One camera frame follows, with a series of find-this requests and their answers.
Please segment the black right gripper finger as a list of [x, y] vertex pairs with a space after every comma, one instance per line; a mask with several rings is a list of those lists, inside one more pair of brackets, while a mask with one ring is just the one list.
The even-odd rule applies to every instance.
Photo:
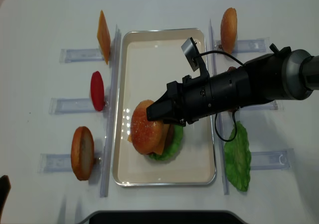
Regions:
[[172, 99], [165, 92], [156, 102], [147, 107], [146, 112], [148, 121], [172, 120]]
[[163, 119], [165, 124], [172, 124], [172, 125], [179, 125], [179, 126], [186, 126], [186, 119], [183, 117], [165, 117]]

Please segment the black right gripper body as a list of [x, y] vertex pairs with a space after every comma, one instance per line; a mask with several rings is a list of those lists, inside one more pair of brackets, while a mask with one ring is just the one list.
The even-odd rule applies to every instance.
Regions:
[[167, 93], [172, 99], [173, 117], [183, 117], [191, 124], [212, 114], [249, 105], [250, 81], [248, 73], [240, 67], [191, 86], [171, 82]]

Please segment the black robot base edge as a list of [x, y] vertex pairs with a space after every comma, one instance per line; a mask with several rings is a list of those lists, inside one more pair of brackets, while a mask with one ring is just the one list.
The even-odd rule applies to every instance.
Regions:
[[81, 223], [89, 224], [243, 224], [229, 212], [211, 211], [107, 211], [96, 212]]

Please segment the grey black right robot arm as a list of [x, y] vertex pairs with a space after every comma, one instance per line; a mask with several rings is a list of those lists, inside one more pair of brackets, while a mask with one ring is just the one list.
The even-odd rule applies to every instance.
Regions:
[[192, 124], [226, 110], [273, 100], [304, 100], [319, 88], [319, 58], [299, 49], [271, 45], [272, 54], [255, 58], [234, 70], [212, 76], [181, 91], [165, 123]]

